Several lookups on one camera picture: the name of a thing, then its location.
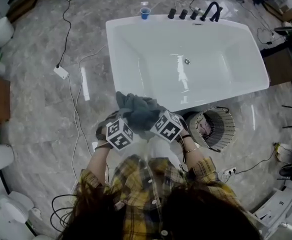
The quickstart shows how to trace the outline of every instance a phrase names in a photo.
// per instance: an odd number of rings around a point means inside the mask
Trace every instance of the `shirt button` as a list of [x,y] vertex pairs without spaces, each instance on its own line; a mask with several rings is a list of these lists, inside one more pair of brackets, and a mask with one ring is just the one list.
[[161,235],[164,237],[168,236],[168,231],[167,230],[161,231]]

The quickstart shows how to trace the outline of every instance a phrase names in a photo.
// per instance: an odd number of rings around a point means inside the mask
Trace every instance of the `plaid shirt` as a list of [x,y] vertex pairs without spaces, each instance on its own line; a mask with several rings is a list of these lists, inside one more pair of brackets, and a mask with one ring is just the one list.
[[[160,196],[155,183],[155,174],[162,177]],[[87,169],[81,173],[81,180],[83,178],[92,187],[100,186],[98,179]],[[218,179],[211,158],[199,161],[187,173],[174,167],[168,158],[153,158],[147,163],[139,156],[133,155],[121,162],[115,170],[111,186],[105,185],[104,192],[117,192],[119,201],[117,204],[121,202],[127,206],[123,239],[164,238],[161,235],[163,230],[161,202],[164,202],[164,197],[171,193],[174,186],[186,182],[204,183],[207,190],[216,197],[239,206],[233,191]]]

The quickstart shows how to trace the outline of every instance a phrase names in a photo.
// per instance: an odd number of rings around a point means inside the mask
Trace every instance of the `floor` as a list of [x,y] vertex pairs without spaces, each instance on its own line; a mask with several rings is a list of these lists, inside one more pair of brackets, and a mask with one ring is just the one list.
[[[137,15],[141,1],[149,1],[150,7],[155,6],[153,14],[167,14],[175,1],[190,3],[192,0],[71,1],[65,17],[71,21],[72,29],[61,66],[70,73],[75,96],[81,80],[78,61],[107,44],[105,22]],[[206,9],[211,1],[217,1],[223,7],[222,18],[248,25],[260,49],[267,47],[256,36],[257,28],[263,28],[260,22],[266,24],[266,21],[270,28],[280,26],[263,7],[258,6],[257,11],[251,0],[244,4],[234,0],[197,0],[193,6]],[[65,0],[39,0],[33,10],[16,22],[14,38],[3,48],[6,77],[11,81],[11,119],[3,125],[2,139],[3,143],[11,144],[15,152],[15,162],[4,169],[4,175],[13,190],[30,197],[41,211],[42,220],[30,216],[34,229],[52,237],[57,232],[49,221],[51,200],[57,195],[68,194],[75,183],[71,159],[77,129],[69,83],[53,72],[69,28],[62,19],[67,6]],[[179,11],[188,8],[187,4],[179,2],[176,6]],[[270,40],[270,33],[261,31],[260,39],[263,43]],[[91,146],[96,140],[97,124],[117,108],[108,48],[86,59],[81,66],[86,68],[90,100],[85,101],[81,94],[78,112]],[[282,104],[292,106],[289,83],[196,107],[197,111],[212,106],[228,107],[236,123],[236,135],[224,152],[214,153],[207,149],[203,152],[212,156],[218,170],[236,166],[237,171],[241,171],[268,158],[274,142],[292,145],[292,129],[281,128],[292,123],[292,111],[282,108]],[[87,166],[89,158],[81,135],[74,156],[77,175]],[[110,175],[118,159],[114,154],[109,156]],[[245,208],[254,209],[273,187],[281,186],[282,182],[276,180],[281,166],[272,157],[251,171],[232,176],[228,184]],[[57,203],[64,206],[66,202],[67,198]]]

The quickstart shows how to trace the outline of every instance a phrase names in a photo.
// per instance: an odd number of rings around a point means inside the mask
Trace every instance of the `plastic cup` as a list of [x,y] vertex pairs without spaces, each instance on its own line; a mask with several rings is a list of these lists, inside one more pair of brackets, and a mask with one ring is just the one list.
[[148,19],[148,16],[149,16],[150,12],[151,12],[151,9],[150,9],[150,8],[148,8],[148,7],[142,7],[142,8],[140,9],[141,18],[142,18],[143,20]]

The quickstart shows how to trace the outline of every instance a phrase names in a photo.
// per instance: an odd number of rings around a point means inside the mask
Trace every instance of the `white bathtub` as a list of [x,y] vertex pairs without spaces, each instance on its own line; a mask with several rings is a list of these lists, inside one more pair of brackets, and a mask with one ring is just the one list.
[[151,15],[148,20],[106,22],[117,91],[156,98],[177,111],[269,87],[246,25],[175,18]]

